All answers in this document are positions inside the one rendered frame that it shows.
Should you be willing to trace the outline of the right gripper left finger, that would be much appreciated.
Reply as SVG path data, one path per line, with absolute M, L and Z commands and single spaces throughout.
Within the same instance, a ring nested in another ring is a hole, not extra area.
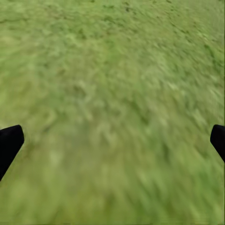
M 0 181 L 24 143 L 20 125 L 0 130 Z

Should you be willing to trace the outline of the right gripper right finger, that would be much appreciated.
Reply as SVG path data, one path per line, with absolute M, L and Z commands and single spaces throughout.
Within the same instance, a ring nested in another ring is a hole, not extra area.
M 225 162 L 225 127 L 221 125 L 214 125 L 211 136 L 210 142 L 220 155 L 220 157 Z

